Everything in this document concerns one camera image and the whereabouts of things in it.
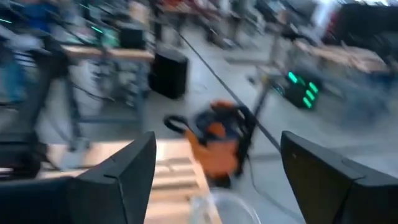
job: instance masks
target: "wooden table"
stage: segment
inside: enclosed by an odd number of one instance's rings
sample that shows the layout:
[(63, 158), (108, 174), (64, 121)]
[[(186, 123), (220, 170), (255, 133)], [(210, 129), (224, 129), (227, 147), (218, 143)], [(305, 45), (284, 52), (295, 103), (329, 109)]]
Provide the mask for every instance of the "wooden table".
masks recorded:
[[(80, 156), (75, 153), (75, 160), (80, 165), (93, 166), (104, 161), (130, 142), (102, 142)], [(55, 145), (50, 149), (49, 158), (62, 165), (71, 155), (66, 146)], [(40, 178), (76, 176), (85, 170), (69, 172), (43, 172)], [(209, 187), (199, 163), (192, 155), (189, 142), (186, 140), (158, 140), (155, 176), (150, 193), (145, 223), (147, 224), (183, 224), (189, 223), (191, 212), (190, 199), (207, 195)], [(212, 223), (221, 223), (216, 208), (210, 216)]]

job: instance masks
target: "gray floor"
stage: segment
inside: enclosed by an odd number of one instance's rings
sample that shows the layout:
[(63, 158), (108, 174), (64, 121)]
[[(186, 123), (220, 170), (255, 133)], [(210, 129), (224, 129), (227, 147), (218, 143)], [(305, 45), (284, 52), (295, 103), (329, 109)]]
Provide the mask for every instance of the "gray floor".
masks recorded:
[[(257, 46), (251, 50), (226, 51), (206, 45), (199, 31), (186, 33), (187, 39), (202, 54), (213, 67), (220, 78), (235, 92), (249, 107), (253, 107), (259, 89), (247, 82), (247, 75), (254, 73), (253, 66), (230, 65), (224, 57), (267, 59), (267, 51), (271, 41), (268, 37), (251, 38)], [(219, 81), (207, 70), (199, 58), (185, 46), (182, 50), (190, 58), (190, 72), (188, 91), (183, 99), (169, 100), (157, 93), (151, 93), (146, 101), (145, 127), (148, 131), (155, 131), (158, 139), (180, 138), (164, 127), (162, 119), (165, 114), (178, 113), (189, 116), (215, 99), (233, 100), (231, 95), (220, 85)], [(85, 63), (74, 72), (76, 82), (88, 90), (93, 86), (90, 73)], [(49, 116), (56, 121), (64, 133), (70, 133), (67, 103), (63, 97), (64, 85), (55, 83), (52, 87), (47, 106), (47, 113), (42, 113), (37, 130), (43, 142), (49, 144), (66, 143), (49, 123)], [(78, 93), (83, 113), (96, 113), (101, 103), (85, 94)], [(11, 116), (10, 112), (0, 113), (1, 121)], [(279, 141), (283, 130), (292, 131), (313, 142), (368, 164), (383, 172), (398, 176), (398, 166), (393, 158), (398, 152), (389, 146), (394, 143), (394, 126), (382, 122), (384, 129), (369, 128), (368, 131), (347, 131), (336, 123), (327, 122), (319, 113), (300, 111), (276, 93), (267, 98), (265, 110), (260, 122)], [(134, 126), (125, 125), (83, 125), (84, 135), (91, 141), (117, 141), (121, 139), (135, 139), (138, 133)], [(262, 223), (303, 223), (299, 207), (284, 174), (282, 161), (277, 149), (267, 138), (257, 131), (254, 137), (252, 155), (252, 173), (257, 191), (252, 185), (251, 168), (246, 164), (246, 172), (239, 180), (233, 180), (233, 190), (242, 196), (248, 204), (254, 207)], [(237, 223), (229, 214), (226, 223)]]

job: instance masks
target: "concrete floor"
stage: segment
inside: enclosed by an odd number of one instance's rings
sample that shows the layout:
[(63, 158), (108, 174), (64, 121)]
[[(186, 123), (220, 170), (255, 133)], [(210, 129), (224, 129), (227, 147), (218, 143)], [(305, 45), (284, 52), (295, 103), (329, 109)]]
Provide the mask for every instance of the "concrete floor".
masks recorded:
[[(259, 90), (247, 82), (247, 75), (254, 73), (254, 67), (230, 65), (224, 60), (224, 57), (266, 60), (271, 43), (270, 39), (268, 37), (252, 38), (251, 40), (257, 44), (257, 47), (252, 48), (252, 50), (225, 51), (204, 44), (203, 36), (197, 30), (187, 32), (186, 38), (213, 67), (218, 76), (247, 106), (252, 108)], [(181, 137), (164, 127), (162, 119), (165, 114), (177, 113), (189, 116), (205, 107), (212, 100), (233, 100), (192, 50), (185, 46), (181, 51), (190, 58), (187, 94), (181, 100), (172, 101), (157, 93), (151, 93), (146, 101), (145, 129), (155, 131), (158, 139)], [(85, 71), (84, 65), (79, 68), (79, 72), (75, 72), (75, 78), (79, 85), (91, 90), (90, 74)], [(76, 92), (83, 113), (95, 113), (101, 106), (100, 102), (87, 97), (84, 93)], [(63, 93), (63, 83), (55, 83), (50, 94), (47, 113), (42, 113), (37, 127), (43, 142), (49, 144), (66, 143), (54, 131), (53, 126), (49, 123), (48, 116), (56, 121), (64, 133), (71, 131), (67, 103)], [(0, 113), (0, 120), (4, 120), (6, 116), (11, 116), (11, 114), (3, 111)], [(382, 136), (387, 131), (380, 133), (371, 130), (360, 134), (357, 131), (349, 132), (339, 128), (336, 124), (324, 121), (321, 116), (298, 110), (276, 93), (271, 93), (268, 96), (266, 108), (259, 120), (278, 141), (281, 132), (289, 130), (315, 143), (333, 147), (339, 153), (346, 154), (359, 162), (398, 177), (398, 166), (391, 159), (394, 156), (396, 158), (398, 152), (389, 147), (394, 142), (394, 139), (390, 138), (396, 133), (393, 129), (388, 129), (388, 136)], [(82, 128), (84, 135), (91, 141), (118, 141), (135, 139), (138, 136), (135, 127), (128, 124), (90, 124), (83, 125)], [(253, 179), (258, 191), (252, 185), (251, 168), (249, 164), (246, 164), (243, 177), (239, 180), (233, 180), (234, 192), (254, 207), (262, 223), (304, 223), (292, 189), (284, 174), (280, 155), (277, 149), (258, 130), (250, 153), (253, 158)], [(226, 223), (237, 223), (232, 221), (235, 220), (231, 218), (232, 214), (229, 213), (225, 217), (229, 217)]]

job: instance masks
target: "wooden pallet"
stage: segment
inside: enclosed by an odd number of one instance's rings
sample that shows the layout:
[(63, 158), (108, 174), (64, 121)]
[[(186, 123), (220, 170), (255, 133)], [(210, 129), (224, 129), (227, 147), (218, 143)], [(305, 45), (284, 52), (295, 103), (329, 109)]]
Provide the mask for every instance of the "wooden pallet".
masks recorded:
[[(82, 155), (81, 165), (93, 166), (128, 145), (129, 142), (104, 142), (94, 144)], [(65, 146), (54, 146), (50, 158), (57, 164), (70, 160)], [(70, 172), (43, 172), (41, 177), (76, 176), (85, 170)], [(199, 163), (192, 156), (189, 142), (186, 140), (157, 141), (155, 176), (146, 213), (146, 224), (183, 224), (189, 223), (190, 200), (193, 197), (206, 196), (209, 187)], [(221, 223), (214, 206), (210, 223)]]

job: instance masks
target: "blue jeans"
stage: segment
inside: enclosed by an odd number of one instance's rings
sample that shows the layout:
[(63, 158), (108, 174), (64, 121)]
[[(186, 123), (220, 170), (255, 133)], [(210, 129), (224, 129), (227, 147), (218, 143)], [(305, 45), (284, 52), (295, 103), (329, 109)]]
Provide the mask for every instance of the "blue jeans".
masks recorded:
[(22, 101), (25, 88), (25, 72), (14, 57), (0, 65), (0, 76), (3, 88), (9, 101)]

